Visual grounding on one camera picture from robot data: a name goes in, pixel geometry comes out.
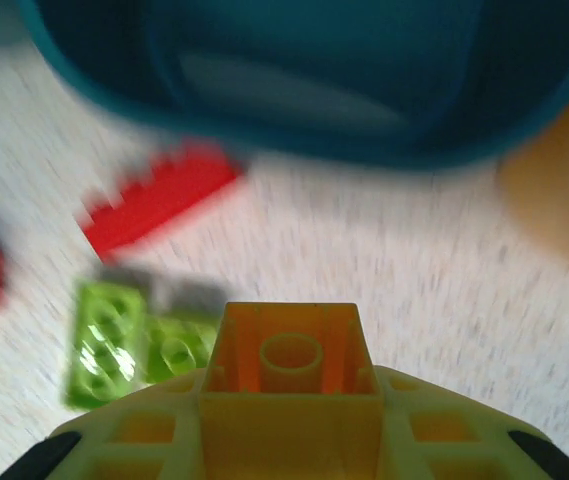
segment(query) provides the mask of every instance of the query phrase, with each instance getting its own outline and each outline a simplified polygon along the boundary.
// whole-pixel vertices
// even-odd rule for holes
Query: green toy block
[[[218,317],[191,311],[149,316],[146,383],[160,383],[206,367],[217,338],[218,323]]]
[[[134,288],[108,283],[80,287],[65,403],[93,409],[135,388],[143,356],[146,299]]]

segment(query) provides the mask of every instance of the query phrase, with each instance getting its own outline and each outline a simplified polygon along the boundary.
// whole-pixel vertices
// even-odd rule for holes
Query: yellow toy piece
[[[62,425],[53,436],[81,440],[43,478],[569,478],[513,431],[552,447],[520,420],[374,367],[355,305],[230,303],[208,369]]]

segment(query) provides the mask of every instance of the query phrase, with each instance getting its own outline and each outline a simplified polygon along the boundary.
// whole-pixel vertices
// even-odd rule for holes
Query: translucent green block
[[[90,410],[134,390],[145,314],[139,290],[107,283],[80,287],[65,396],[69,407]]]
[[[219,318],[190,311],[150,316],[146,383],[159,383],[208,365]]]

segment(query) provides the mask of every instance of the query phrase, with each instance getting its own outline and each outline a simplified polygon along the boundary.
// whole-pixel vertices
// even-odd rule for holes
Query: white speckled floor
[[[71,415],[72,287],[95,262],[73,220],[81,195],[152,144],[77,102],[31,47],[0,51],[0,472]],[[521,417],[569,453],[569,265],[515,231],[492,171],[416,182],[282,160],[131,261],[235,299],[357,302],[376,363]]]

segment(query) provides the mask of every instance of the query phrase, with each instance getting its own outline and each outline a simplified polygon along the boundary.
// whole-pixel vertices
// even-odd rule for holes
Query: orange block stud
[[[229,303],[199,396],[207,480],[374,480],[383,409],[355,305]]]

